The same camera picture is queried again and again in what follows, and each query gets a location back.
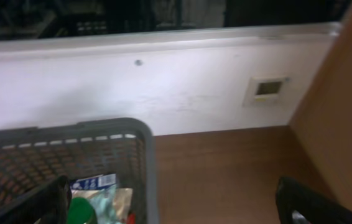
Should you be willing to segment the grey plastic shopping basket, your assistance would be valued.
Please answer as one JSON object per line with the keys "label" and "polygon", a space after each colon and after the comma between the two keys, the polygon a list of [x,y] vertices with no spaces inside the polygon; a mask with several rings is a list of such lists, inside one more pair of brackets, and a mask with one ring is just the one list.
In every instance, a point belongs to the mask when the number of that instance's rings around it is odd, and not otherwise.
{"label": "grey plastic shopping basket", "polygon": [[136,222],[156,224],[156,171],[154,137],[138,119],[0,130],[0,210],[62,175],[115,174],[118,187],[133,190]]}

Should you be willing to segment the blue cardboard box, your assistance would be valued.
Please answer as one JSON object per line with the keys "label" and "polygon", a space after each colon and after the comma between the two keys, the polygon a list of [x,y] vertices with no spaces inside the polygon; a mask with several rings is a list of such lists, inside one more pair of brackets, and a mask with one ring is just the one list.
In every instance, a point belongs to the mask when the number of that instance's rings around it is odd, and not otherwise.
{"label": "blue cardboard box", "polygon": [[116,174],[96,175],[84,179],[71,180],[70,188],[72,190],[103,190],[116,186]]}

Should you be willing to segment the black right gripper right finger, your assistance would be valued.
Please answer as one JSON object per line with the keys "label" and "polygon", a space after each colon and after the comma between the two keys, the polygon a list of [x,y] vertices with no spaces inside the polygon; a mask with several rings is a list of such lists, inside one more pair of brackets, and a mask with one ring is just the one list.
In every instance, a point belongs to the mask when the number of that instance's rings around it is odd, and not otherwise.
{"label": "black right gripper right finger", "polygon": [[276,206],[281,224],[352,224],[352,211],[291,177],[279,179]]}

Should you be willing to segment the orange spaghetti packet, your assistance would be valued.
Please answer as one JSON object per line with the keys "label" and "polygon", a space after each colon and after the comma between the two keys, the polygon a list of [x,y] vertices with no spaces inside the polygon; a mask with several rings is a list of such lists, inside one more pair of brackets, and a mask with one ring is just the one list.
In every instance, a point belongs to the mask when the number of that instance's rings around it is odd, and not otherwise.
{"label": "orange spaghetti packet", "polygon": [[134,213],[128,214],[126,224],[136,224],[136,215]]}

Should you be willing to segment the beige grain bag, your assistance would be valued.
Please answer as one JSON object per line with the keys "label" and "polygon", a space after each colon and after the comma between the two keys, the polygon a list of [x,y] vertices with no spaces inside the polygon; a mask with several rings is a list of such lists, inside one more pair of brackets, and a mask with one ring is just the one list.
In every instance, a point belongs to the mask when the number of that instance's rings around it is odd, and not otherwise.
{"label": "beige grain bag", "polygon": [[[82,197],[89,199],[100,190],[72,190],[72,198]],[[116,210],[116,216],[122,223],[126,223],[130,211],[133,189],[117,188],[113,198],[113,207]]]}

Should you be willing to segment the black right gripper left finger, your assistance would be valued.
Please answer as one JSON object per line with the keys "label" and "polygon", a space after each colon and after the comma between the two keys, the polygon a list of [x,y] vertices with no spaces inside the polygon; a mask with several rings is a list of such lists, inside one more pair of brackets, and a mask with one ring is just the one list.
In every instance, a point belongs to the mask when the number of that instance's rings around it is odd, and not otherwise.
{"label": "black right gripper left finger", "polygon": [[67,176],[35,187],[0,208],[0,224],[66,224],[72,193]]}

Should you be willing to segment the white green snack pack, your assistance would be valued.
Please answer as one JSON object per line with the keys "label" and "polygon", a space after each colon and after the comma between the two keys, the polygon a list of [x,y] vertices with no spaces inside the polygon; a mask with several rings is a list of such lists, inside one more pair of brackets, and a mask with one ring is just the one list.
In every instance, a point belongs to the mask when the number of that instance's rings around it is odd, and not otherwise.
{"label": "white green snack pack", "polygon": [[113,207],[116,189],[117,185],[112,185],[107,189],[100,190],[88,199],[96,212],[98,224],[122,224]]}

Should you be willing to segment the green lid glass jar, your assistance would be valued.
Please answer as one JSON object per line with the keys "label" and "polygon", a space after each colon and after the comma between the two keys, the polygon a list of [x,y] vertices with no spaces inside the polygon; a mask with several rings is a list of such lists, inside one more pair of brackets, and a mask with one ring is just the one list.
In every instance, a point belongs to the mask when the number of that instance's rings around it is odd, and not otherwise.
{"label": "green lid glass jar", "polygon": [[95,209],[82,197],[72,198],[66,224],[97,224]]}

